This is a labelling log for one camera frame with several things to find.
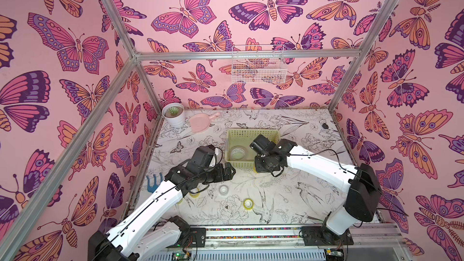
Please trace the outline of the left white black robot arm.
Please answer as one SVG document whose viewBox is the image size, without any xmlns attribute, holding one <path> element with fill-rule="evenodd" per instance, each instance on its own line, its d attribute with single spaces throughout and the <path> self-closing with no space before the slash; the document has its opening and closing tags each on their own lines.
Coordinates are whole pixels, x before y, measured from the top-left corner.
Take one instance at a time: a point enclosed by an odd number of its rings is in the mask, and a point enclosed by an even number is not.
<svg viewBox="0 0 464 261">
<path fill-rule="evenodd" d="M 157 190 L 135 211 L 107 233 L 95 232 L 88 241 L 89 261 L 141 261 L 177 243 L 183 229 L 173 221 L 149 232 L 157 221 L 199 184 L 232 180 L 230 163 L 199 166 L 184 161 L 173 167 Z"/>
</svg>

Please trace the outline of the small clear tape roll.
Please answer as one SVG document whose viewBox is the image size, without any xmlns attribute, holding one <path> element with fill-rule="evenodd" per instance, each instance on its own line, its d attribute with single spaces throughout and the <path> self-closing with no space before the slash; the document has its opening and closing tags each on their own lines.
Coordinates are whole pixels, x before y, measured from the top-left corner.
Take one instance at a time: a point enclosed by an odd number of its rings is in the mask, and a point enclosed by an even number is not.
<svg viewBox="0 0 464 261">
<path fill-rule="evenodd" d="M 229 188 L 226 185 L 219 186 L 218 192 L 221 196 L 227 196 L 229 193 Z"/>
</svg>

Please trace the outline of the large clear tape roll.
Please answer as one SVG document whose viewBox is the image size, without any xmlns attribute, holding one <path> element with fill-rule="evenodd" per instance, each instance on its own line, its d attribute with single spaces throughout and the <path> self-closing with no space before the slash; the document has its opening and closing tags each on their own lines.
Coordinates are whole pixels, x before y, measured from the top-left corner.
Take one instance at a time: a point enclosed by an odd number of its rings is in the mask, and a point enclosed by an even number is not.
<svg viewBox="0 0 464 261">
<path fill-rule="evenodd" d="M 247 158 L 248 151 L 243 146 L 234 146 L 229 151 L 229 159 L 233 161 L 242 161 Z"/>
</svg>

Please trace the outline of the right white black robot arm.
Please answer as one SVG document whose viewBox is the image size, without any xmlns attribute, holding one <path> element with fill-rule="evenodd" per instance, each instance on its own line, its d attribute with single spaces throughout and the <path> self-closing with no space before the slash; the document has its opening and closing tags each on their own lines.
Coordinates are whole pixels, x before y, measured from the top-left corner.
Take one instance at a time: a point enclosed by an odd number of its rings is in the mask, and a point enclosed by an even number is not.
<svg viewBox="0 0 464 261">
<path fill-rule="evenodd" d="M 328 182 L 346 197 L 336 210 L 325 217 L 320 228 L 302 229 L 307 246 L 334 245 L 337 242 L 350 245 L 349 228 L 357 222 L 373 221 L 383 192 L 373 169 L 367 164 L 342 164 L 293 141 L 281 139 L 274 143 L 263 135 L 256 137 L 250 148 L 256 152 L 256 172 L 278 177 L 286 168 L 298 169 Z"/>
</svg>

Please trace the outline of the light green plastic storage basket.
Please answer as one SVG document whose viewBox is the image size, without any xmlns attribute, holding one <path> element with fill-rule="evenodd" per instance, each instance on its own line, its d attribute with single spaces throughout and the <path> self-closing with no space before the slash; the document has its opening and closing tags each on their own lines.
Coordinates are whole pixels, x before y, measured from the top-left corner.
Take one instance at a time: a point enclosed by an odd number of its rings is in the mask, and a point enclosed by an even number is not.
<svg viewBox="0 0 464 261">
<path fill-rule="evenodd" d="M 225 161 L 229 162 L 234 168 L 239 169 L 254 169 L 254 158 L 256 152 L 250 147 L 251 142 L 262 134 L 268 140 L 278 143 L 280 140 L 280 132 L 273 129 L 229 129 L 227 131 Z M 242 161 L 233 161 L 229 159 L 229 151 L 234 146 L 243 146 L 247 149 L 248 155 Z"/>
</svg>

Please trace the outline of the yellow tape roll front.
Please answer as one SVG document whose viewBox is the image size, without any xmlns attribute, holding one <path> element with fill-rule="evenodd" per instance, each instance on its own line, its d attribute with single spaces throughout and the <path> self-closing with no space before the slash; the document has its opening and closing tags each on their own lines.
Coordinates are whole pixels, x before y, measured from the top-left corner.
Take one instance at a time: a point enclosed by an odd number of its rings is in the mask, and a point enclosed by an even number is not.
<svg viewBox="0 0 464 261">
<path fill-rule="evenodd" d="M 242 204 L 243 204 L 245 210 L 252 210 L 253 207 L 254 207 L 254 202 L 250 198 L 244 199 Z"/>
</svg>

